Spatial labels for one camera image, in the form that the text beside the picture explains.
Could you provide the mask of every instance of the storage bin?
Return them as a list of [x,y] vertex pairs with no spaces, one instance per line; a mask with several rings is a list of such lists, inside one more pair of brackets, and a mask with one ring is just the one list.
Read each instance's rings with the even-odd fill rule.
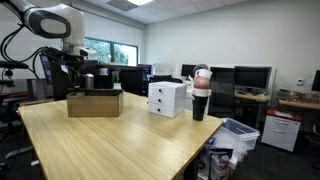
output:
[[260,135],[258,130],[231,118],[225,118],[223,120],[225,123],[220,127],[217,134],[225,134],[225,136],[222,137],[227,138],[227,140],[218,138],[217,141],[219,144],[223,144],[224,141],[227,142],[232,146],[234,152],[245,152],[254,149],[256,140]]

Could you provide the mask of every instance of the drawer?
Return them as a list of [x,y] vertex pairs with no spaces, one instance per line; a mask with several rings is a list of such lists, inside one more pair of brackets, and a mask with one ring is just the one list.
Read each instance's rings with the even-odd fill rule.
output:
[[297,133],[284,132],[276,128],[265,127],[261,141],[292,152],[296,139]]
[[148,101],[154,104],[174,107],[175,99],[168,96],[149,96]]
[[300,122],[290,121],[273,116],[267,116],[265,126],[275,128],[280,131],[298,133],[300,128]]
[[154,86],[149,88],[149,95],[151,96],[167,96],[167,97],[175,97],[176,90],[172,87],[166,86]]
[[148,103],[148,110],[149,112],[153,112],[156,114],[160,114],[167,117],[175,117],[174,109],[167,106],[162,106],[158,104]]

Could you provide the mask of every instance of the wooden table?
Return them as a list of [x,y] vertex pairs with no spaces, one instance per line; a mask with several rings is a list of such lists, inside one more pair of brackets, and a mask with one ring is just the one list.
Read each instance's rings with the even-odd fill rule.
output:
[[279,104],[320,111],[320,104],[315,104],[315,103],[304,103],[304,102],[292,102],[292,101],[287,101],[287,100],[279,100]]
[[189,110],[174,119],[149,113],[147,98],[128,93],[114,118],[69,118],[66,101],[19,111],[46,178],[58,180],[174,179],[222,124],[194,121]]
[[268,101],[267,96],[252,95],[252,94],[240,94],[237,92],[234,95],[236,98],[241,98],[241,99],[248,99],[248,100],[254,100],[254,101],[259,101],[259,102],[267,102]]
[[268,97],[267,96],[262,96],[262,95],[252,95],[252,94],[240,94],[235,92],[234,96],[236,98],[241,98],[241,99],[247,99],[247,100],[253,100],[256,102],[259,102],[259,108],[258,108],[258,113],[257,113],[257,117],[256,117],[256,125],[255,125],[255,129],[259,128],[259,124],[260,124],[260,119],[261,119],[261,113],[262,113],[262,108],[263,105],[265,103],[268,102]]

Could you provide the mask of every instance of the paper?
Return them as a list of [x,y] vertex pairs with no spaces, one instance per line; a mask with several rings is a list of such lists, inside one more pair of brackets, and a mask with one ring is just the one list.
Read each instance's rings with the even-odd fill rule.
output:
[[288,118],[292,118],[292,115],[289,113],[284,113],[284,112],[280,112],[280,111],[275,111],[275,114],[278,116],[282,116],[282,117],[288,117]]

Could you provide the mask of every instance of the cardboard box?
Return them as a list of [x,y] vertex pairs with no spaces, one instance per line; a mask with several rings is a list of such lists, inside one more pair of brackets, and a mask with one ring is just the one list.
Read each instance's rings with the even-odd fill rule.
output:
[[117,117],[123,109],[122,90],[85,90],[67,95],[69,117]]

